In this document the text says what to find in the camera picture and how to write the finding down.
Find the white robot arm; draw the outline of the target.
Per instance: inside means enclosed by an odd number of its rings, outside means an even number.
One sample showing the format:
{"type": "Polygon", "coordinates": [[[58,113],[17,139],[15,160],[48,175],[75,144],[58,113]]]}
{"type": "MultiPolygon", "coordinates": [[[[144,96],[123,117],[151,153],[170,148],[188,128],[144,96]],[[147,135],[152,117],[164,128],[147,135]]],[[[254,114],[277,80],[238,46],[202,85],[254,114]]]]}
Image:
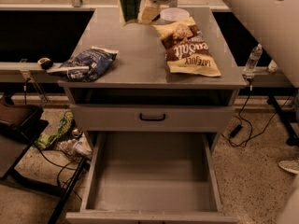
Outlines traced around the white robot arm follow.
{"type": "Polygon", "coordinates": [[[299,0],[222,0],[220,7],[194,7],[192,14],[220,67],[220,77],[202,77],[210,86],[243,87],[242,68],[255,43],[299,86],[299,0]]]}

